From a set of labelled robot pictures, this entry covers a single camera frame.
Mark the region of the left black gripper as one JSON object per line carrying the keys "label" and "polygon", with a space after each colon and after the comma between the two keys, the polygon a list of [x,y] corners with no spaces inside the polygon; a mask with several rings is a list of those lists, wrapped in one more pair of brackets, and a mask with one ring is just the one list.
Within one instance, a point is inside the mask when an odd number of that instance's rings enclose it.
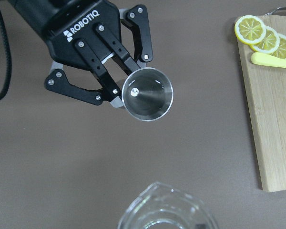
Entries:
{"label": "left black gripper", "polygon": [[[121,90],[102,62],[114,53],[113,60],[126,74],[131,74],[153,60],[145,5],[118,10],[108,0],[11,0],[9,3],[46,43],[51,58],[58,62],[52,65],[44,82],[49,91],[93,105],[101,105],[103,101],[122,105]],[[134,56],[119,40],[120,21],[132,32]],[[61,64],[88,69],[102,88],[87,90],[70,84]]]}

